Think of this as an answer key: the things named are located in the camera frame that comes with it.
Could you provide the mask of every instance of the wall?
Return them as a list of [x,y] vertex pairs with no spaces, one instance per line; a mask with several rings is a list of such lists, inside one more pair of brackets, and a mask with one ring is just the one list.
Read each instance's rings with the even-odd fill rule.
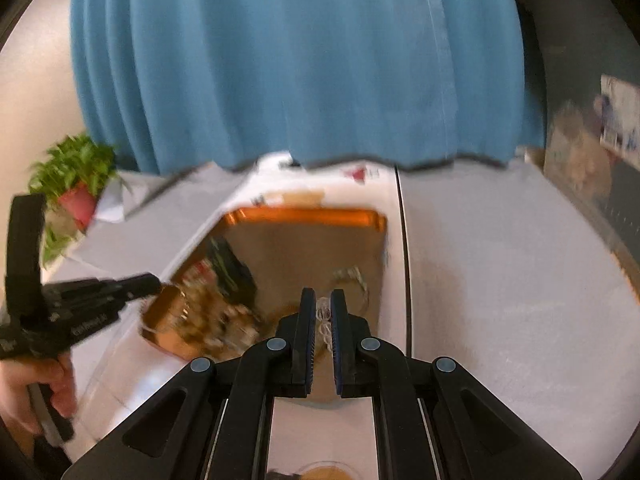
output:
[[11,198],[29,166],[84,129],[71,68],[70,0],[33,0],[0,51],[0,276]]

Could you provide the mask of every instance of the curtain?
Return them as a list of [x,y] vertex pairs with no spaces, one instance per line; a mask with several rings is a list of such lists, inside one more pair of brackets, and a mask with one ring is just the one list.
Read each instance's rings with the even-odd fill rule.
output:
[[506,161],[524,101],[515,4],[456,1],[72,0],[84,120],[122,167],[161,174],[281,150]]

